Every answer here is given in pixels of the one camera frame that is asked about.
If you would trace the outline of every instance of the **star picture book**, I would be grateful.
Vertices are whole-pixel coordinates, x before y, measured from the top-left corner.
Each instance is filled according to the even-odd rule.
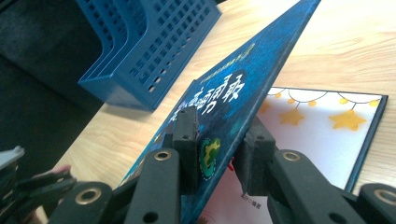
[[[318,2],[298,2],[194,80],[125,179],[138,175],[145,155],[162,147],[177,112],[195,106],[199,180],[194,195],[181,197],[181,222],[196,223]]]
[[[256,114],[280,149],[297,150],[339,189],[352,191],[388,96],[273,87]],[[272,223],[267,197],[244,193],[232,160],[198,223]]]

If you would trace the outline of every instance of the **blue book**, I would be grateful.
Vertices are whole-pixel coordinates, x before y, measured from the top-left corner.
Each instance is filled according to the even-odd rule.
[[[196,106],[198,189],[194,195],[181,198],[182,223],[196,223],[318,3],[298,2],[194,80],[125,180],[138,175],[139,164],[148,152],[162,147],[164,136],[173,131],[177,112]]]

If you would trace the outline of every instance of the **wooden desk surface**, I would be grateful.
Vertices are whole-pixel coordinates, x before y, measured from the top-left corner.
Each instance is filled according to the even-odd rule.
[[[104,105],[57,166],[71,164],[79,180],[103,181],[115,188],[191,81],[295,2],[228,0],[220,4],[221,18],[155,112]],[[323,0],[275,84],[389,95],[356,189],[370,182],[396,187],[395,8],[392,0]]]

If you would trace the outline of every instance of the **blue file holder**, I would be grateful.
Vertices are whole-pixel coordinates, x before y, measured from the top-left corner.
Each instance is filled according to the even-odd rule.
[[[77,0],[101,56],[78,82],[110,105],[157,108],[216,23],[213,0]]]

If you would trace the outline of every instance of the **yellow star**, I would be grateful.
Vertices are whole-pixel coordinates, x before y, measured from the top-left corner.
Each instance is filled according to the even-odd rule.
[[[352,131],[359,129],[359,124],[366,122],[365,119],[357,116],[353,109],[348,110],[344,114],[329,116],[329,119],[335,122],[334,129],[348,127]]]
[[[268,102],[266,100],[264,100],[264,102],[262,103],[262,106],[260,106],[259,112],[263,114],[270,107],[271,107],[271,105],[268,104]]]
[[[294,126],[298,125],[300,119],[304,119],[304,116],[298,112],[297,108],[294,108],[287,113],[280,114],[279,116],[282,118],[282,120],[280,121],[281,124],[290,123]]]

